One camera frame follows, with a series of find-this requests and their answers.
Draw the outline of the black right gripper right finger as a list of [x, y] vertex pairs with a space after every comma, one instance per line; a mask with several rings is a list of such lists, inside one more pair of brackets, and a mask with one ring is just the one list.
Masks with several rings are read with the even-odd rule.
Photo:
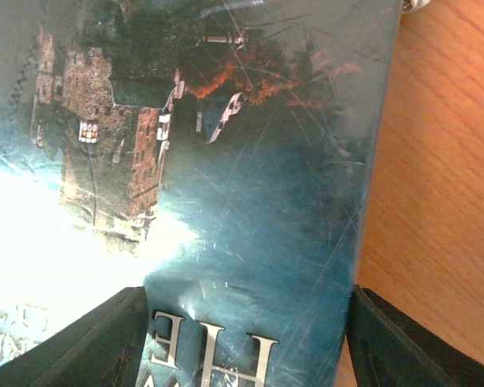
[[346, 337], [359, 386], [484, 386], [484, 365], [369, 288], [353, 288]]

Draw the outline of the dark blue castle cover book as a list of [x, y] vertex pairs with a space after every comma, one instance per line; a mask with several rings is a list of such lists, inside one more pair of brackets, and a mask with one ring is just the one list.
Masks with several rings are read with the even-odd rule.
[[134, 386], [331, 386], [398, 1], [0, 1], [0, 366], [145, 288]]

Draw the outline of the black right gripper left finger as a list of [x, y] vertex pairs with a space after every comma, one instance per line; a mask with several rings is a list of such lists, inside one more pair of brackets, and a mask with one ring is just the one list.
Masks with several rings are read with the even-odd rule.
[[0, 386], [134, 386], [148, 320], [145, 288], [122, 289], [0, 366]]

